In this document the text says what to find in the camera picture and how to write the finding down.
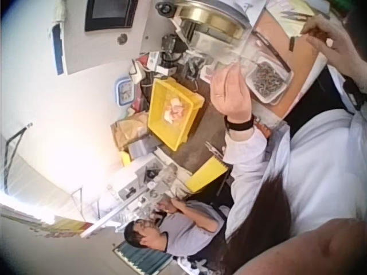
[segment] white sleeve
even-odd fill
[[[255,199],[268,164],[265,161],[267,140],[263,133],[255,128],[252,137],[244,142],[235,142],[228,134],[225,141],[227,148],[224,162],[233,164],[232,176],[235,179],[231,186],[235,204],[228,219],[242,222],[243,217],[249,213],[249,207]]]

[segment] workbench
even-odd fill
[[[266,105],[266,108],[277,117],[284,119],[316,80],[326,65],[326,59],[319,56],[319,53],[306,41],[306,37],[299,37],[296,40],[293,53],[289,52],[290,39],[266,10],[261,15],[255,29],[270,41],[294,72],[290,87],[284,93],[279,104],[275,106]],[[177,77],[176,80],[191,91],[195,91],[194,83]],[[205,104],[200,109],[190,130],[188,141],[181,144],[176,152],[173,152],[167,146],[162,147],[165,154],[192,173],[195,173],[212,156],[205,147],[206,141],[218,149],[225,146],[223,115],[218,113],[210,102],[209,84],[198,80],[197,92],[204,96]]]

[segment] hand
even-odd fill
[[[314,37],[314,30],[319,28],[331,38],[334,43],[330,48],[326,43],[318,37]],[[304,25],[301,34],[309,34],[307,41],[329,60],[340,73],[353,78],[355,81],[361,77],[360,74],[365,73],[365,64],[356,48],[353,45],[346,30],[321,15],[311,18]]]
[[[161,209],[162,211],[169,213],[169,214],[174,214],[177,212],[177,208],[173,205],[172,200],[163,200],[158,202],[158,208]]]
[[[210,85],[210,99],[214,107],[232,123],[240,124],[251,119],[250,92],[239,63],[214,74]]]
[[[177,199],[171,199],[172,205],[179,210],[183,210],[186,207],[186,204],[183,201],[179,201]]]

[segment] man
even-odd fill
[[[161,202],[159,208],[169,213],[159,227],[153,221],[142,219],[127,225],[124,237],[130,245],[187,257],[202,251],[219,232],[224,233],[221,229],[225,221],[212,206],[170,199]],[[220,209],[225,215],[229,211],[225,206]]]

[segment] yellow crate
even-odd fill
[[[179,123],[170,124],[164,119],[165,108],[170,100],[179,98],[184,108],[183,118]],[[173,151],[188,140],[188,134],[199,109],[205,99],[186,89],[173,78],[155,79],[151,94],[148,127]]]

